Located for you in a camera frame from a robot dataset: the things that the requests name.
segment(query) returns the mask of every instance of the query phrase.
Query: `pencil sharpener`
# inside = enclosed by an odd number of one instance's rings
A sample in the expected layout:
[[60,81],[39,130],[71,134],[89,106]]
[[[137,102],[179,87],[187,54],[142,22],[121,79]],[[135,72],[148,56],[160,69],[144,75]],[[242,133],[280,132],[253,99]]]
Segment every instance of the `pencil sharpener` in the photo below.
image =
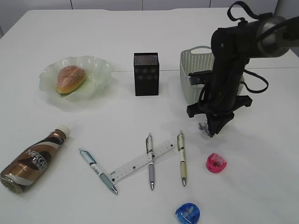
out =
[[181,224],[196,224],[199,220],[200,210],[193,203],[183,204],[176,211],[176,217]]
[[158,53],[134,53],[136,96],[159,95]]
[[217,153],[211,154],[206,161],[206,168],[212,173],[219,173],[226,167],[226,160]]

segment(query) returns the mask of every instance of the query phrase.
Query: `black strap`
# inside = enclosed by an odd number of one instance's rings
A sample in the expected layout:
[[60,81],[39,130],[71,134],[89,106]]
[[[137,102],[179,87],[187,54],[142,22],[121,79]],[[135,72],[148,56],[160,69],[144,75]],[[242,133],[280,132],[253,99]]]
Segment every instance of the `black strap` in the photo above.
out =
[[243,1],[236,1],[234,4],[231,5],[231,7],[229,7],[228,9],[228,17],[231,21],[237,21],[237,20],[240,20],[241,22],[246,22],[245,18],[244,17],[240,17],[240,18],[235,18],[232,16],[232,13],[231,13],[231,9],[233,6],[235,5],[239,5],[241,6],[245,12],[247,13],[247,15],[249,15],[251,18],[255,19],[255,20],[260,20],[260,19],[264,19],[264,18],[269,18],[269,17],[272,17],[273,16],[273,13],[264,13],[264,14],[260,14],[260,15],[256,15],[254,14],[251,9],[249,8],[249,6],[243,2]]
[[245,83],[245,82],[241,82],[241,84],[244,84],[244,86],[245,86],[245,88],[247,89],[247,91],[248,92],[251,92],[251,93],[262,93],[262,92],[265,92],[267,89],[268,89],[268,87],[269,87],[269,83],[268,83],[268,81],[267,81],[267,79],[265,79],[264,77],[261,77],[261,76],[259,76],[258,74],[256,74],[256,73],[254,73],[254,72],[252,72],[252,71],[248,71],[248,70],[246,70],[246,69],[244,69],[244,72],[245,73],[247,73],[247,74],[249,74],[249,75],[251,75],[251,76],[254,76],[254,77],[257,77],[257,78],[259,78],[259,79],[261,79],[264,83],[266,83],[266,87],[265,88],[263,88],[262,90],[252,90],[252,89],[250,89],[248,86],[247,86],[247,84]]

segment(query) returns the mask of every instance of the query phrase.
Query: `pen grip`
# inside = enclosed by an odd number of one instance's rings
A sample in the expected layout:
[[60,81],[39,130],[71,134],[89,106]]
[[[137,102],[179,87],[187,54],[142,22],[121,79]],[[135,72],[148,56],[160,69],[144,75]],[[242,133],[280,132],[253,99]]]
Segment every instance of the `pen grip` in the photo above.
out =
[[180,163],[180,165],[181,165],[181,177],[182,177],[182,178],[183,178],[183,177],[187,178],[186,162],[185,162],[185,161],[182,161],[182,162]]
[[149,181],[155,181],[155,167],[153,164],[149,165]]
[[103,181],[103,183],[109,188],[111,189],[114,185],[113,183],[109,180],[109,178],[106,176],[106,174],[102,173],[100,175],[100,179]]

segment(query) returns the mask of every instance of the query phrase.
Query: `white bottle cap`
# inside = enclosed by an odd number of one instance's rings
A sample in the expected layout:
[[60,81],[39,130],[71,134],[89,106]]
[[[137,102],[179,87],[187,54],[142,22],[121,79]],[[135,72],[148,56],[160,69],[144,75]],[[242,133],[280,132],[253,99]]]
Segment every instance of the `white bottle cap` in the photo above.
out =
[[71,131],[69,130],[69,128],[68,128],[67,126],[64,126],[64,125],[61,125],[61,126],[59,126],[58,128],[56,128],[56,129],[62,131],[62,132],[65,134],[65,137],[66,137],[66,138],[67,138],[67,137],[70,135],[70,133],[71,133]]

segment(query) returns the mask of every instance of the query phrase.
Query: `wavy glass bowl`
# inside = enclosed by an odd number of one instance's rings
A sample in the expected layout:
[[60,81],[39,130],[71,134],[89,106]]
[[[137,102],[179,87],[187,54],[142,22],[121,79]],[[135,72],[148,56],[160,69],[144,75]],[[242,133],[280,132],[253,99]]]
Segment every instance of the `wavy glass bowl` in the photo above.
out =
[[[56,90],[56,79],[61,69],[68,65],[77,65],[86,71],[85,81],[69,94],[59,94]],[[113,66],[105,60],[93,56],[67,57],[50,64],[40,74],[39,89],[52,98],[63,98],[69,101],[92,99],[97,89],[103,89],[111,79]]]

